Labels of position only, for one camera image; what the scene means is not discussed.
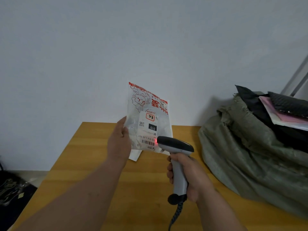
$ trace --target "right hand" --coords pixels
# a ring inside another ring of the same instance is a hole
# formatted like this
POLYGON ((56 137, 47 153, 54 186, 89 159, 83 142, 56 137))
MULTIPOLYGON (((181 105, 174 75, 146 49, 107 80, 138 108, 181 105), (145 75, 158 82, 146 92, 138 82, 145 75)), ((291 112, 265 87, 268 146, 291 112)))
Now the right hand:
MULTIPOLYGON (((188 181, 187 198, 190 201, 196 203, 201 193, 209 189, 214 189, 212 181, 196 159, 188 157, 183 153, 171 154, 167 160, 171 161, 171 159, 183 165, 184 174, 188 181)), ((167 177, 170 183, 173 184, 172 163, 167 166, 167 170, 167 177)))

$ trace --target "left hand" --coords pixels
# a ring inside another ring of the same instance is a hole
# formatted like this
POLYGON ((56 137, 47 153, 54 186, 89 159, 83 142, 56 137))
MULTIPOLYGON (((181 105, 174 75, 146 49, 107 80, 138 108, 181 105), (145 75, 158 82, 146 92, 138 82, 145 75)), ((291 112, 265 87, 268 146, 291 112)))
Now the left hand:
POLYGON ((126 117, 119 120, 108 139, 107 159, 126 163, 132 149, 127 127, 124 127, 126 117))

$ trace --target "cartoon drawing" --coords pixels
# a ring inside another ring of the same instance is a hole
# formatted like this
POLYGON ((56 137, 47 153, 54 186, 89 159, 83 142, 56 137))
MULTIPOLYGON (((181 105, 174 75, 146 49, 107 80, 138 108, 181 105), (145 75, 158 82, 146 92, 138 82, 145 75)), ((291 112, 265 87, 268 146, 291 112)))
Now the cartoon drawing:
POLYGON ((143 111, 143 106, 150 103, 150 96, 147 91, 143 91, 135 86, 131 86, 131 89, 136 93, 132 97, 133 105, 141 112, 143 111))

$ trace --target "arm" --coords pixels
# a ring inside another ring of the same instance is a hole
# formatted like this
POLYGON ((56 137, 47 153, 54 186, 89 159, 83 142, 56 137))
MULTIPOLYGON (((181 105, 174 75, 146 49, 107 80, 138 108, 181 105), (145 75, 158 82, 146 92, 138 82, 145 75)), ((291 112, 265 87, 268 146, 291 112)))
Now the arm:
POLYGON ((125 119, 118 121, 108 140, 105 162, 16 231, 100 230, 131 151, 128 129, 123 128, 125 119))
MULTIPOLYGON (((213 183, 199 163, 184 154, 171 154, 168 157, 183 165, 184 174, 189 183, 187 197, 197 203, 203 230, 211 231, 246 231, 235 213, 215 190, 213 183)), ((167 167, 167 177, 173 183, 172 164, 167 167)))

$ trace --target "pink package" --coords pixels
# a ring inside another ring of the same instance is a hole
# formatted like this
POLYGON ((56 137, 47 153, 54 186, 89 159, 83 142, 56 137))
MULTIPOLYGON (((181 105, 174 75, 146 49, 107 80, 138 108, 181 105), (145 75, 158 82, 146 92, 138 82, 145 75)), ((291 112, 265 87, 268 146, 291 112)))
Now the pink package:
POLYGON ((274 108, 274 105, 272 104, 272 101, 270 100, 269 97, 265 97, 265 96, 259 96, 259 98, 264 101, 268 107, 271 109, 271 111, 273 113, 275 113, 279 118, 280 120, 284 121, 284 122, 296 122, 296 123, 307 123, 308 124, 308 121, 305 120, 305 119, 302 119, 302 118, 296 118, 296 117, 293 117, 293 116, 289 116, 289 115, 286 115, 286 114, 283 114, 283 113, 280 113, 278 112, 275 108, 274 108))

